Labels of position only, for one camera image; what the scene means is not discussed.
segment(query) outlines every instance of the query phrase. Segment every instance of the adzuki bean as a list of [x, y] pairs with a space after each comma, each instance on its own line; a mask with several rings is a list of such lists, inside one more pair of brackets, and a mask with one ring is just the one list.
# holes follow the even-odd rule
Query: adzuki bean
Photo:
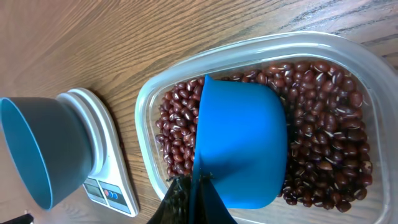
[[[347, 212], [373, 183], [370, 146], [361, 121], [364, 95], [354, 78], [324, 60], [263, 63], [234, 70], [226, 82], [266, 85], [281, 98], [289, 134], [288, 164], [278, 197], [289, 205]], [[177, 83], [159, 106], [155, 137], [169, 177], [193, 170], [204, 77]]]

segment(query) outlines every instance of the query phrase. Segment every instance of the scale platform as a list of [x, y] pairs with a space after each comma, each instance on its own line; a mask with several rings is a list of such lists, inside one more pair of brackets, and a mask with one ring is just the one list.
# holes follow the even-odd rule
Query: scale platform
[[109, 111], [94, 93], [84, 88], [61, 93], [57, 100], [77, 113], [90, 139], [93, 168], [83, 184], [88, 197], [93, 202], [135, 217], [139, 207]]

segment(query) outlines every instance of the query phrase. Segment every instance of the blue plastic cup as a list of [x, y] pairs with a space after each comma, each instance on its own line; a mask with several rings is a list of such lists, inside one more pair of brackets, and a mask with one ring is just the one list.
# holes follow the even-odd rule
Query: blue plastic cup
[[264, 85], [206, 76], [193, 179], [212, 174], [228, 208], [262, 208], [280, 192], [286, 162], [287, 127], [279, 97]]

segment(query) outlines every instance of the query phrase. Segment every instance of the gray plastic bowl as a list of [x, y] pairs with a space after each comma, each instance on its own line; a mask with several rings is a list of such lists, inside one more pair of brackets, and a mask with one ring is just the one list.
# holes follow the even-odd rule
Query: gray plastic bowl
[[0, 119], [29, 193], [49, 210], [75, 191], [92, 164], [88, 135], [75, 112], [49, 98], [1, 98]]

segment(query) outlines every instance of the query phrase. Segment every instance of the digital scale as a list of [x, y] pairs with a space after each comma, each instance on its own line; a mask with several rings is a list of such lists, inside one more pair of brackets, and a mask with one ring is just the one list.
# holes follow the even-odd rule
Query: digital scale
[[61, 93], [57, 100], [76, 112], [90, 139], [93, 168], [83, 184], [88, 197], [112, 210], [135, 217], [139, 208], [109, 111], [94, 93], [84, 88]]

